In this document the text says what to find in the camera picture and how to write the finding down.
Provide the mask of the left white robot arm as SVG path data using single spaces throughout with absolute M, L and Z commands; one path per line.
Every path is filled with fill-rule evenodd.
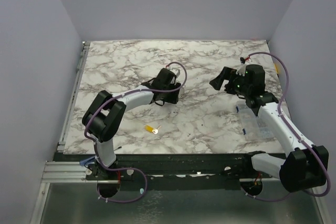
M 120 94 L 100 91 L 82 118 L 84 135 L 93 141 L 98 173 L 104 179 L 115 175 L 117 160 L 113 137 L 126 112 L 149 104 L 163 106 L 177 104 L 182 84 L 177 81 L 179 71 L 163 68 L 159 74 L 137 88 Z

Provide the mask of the key with yellow tag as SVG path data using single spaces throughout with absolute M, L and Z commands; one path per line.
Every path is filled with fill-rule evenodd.
M 159 129 L 161 128 L 161 126 L 158 126 L 157 128 L 154 128 L 154 127 L 151 127 L 149 125 L 146 125 L 145 127 L 145 130 L 148 131 L 148 132 L 151 132 L 153 134 L 158 134 L 159 132 Z

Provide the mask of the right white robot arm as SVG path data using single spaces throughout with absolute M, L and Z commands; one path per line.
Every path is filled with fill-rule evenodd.
M 210 85 L 215 90 L 224 88 L 226 93 L 244 98 L 247 107 L 266 123 L 286 155 L 281 159 L 261 151 L 249 153 L 248 160 L 241 164 L 246 177 L 267 173 L 279 179 L 290 193 L 326 184 L 328 150 L 306 139 L 281 111 L 279 100 L 265 89 L 262 66 L 244 65 L 238 70 L 224 67 Z

